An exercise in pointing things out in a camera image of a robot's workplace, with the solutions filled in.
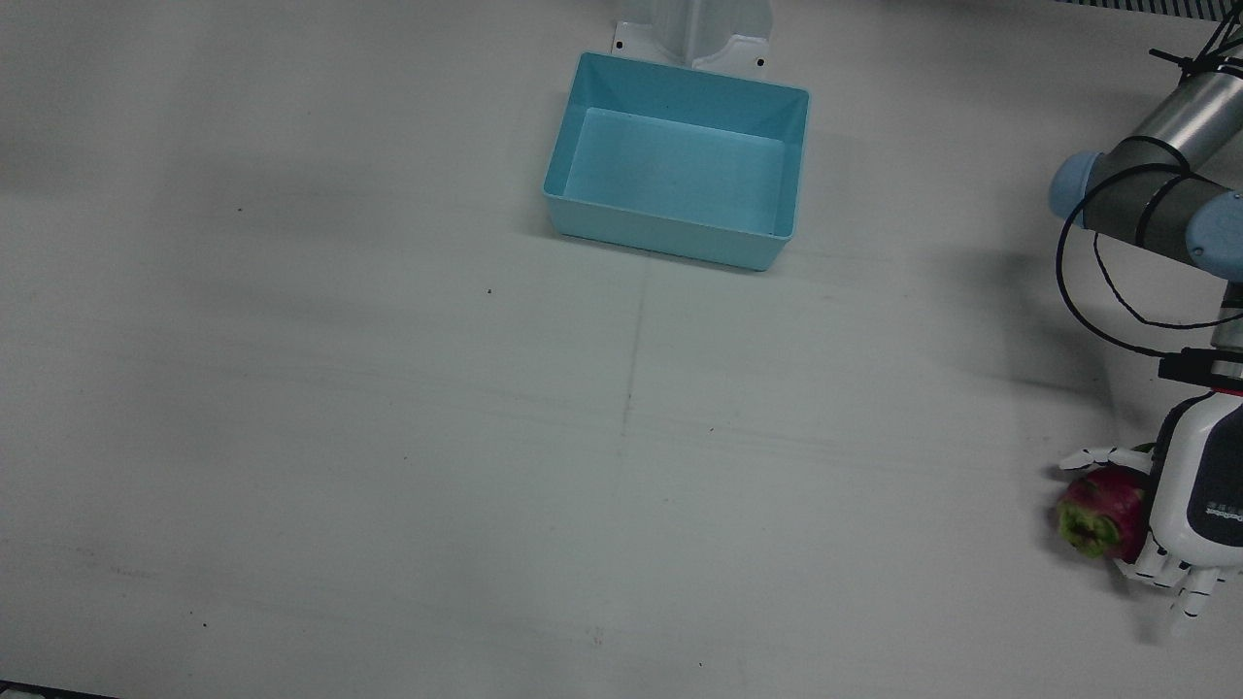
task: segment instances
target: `dragon fruit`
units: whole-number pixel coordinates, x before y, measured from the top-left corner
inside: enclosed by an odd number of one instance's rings
[[[1147,475],[1117,464],[1089,473],[1058,499],[1058,534],[1085,556],[1134,563],[1147,534]]]

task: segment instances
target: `white table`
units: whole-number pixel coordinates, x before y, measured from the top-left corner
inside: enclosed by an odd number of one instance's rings
[[[608,2],[0,6],[0,677],[158,697],[1236,697],[1243,592],[1055,540],[1197,391],[1057,297],[1057,165],[1207,22],[777,1],[798,233],[554,234]],[[1237,152],[1211,174],[1243,182]],[[1096,282],[1089,312],[1132,327]],[[1154,315],[1222,284],[1106,245]]]

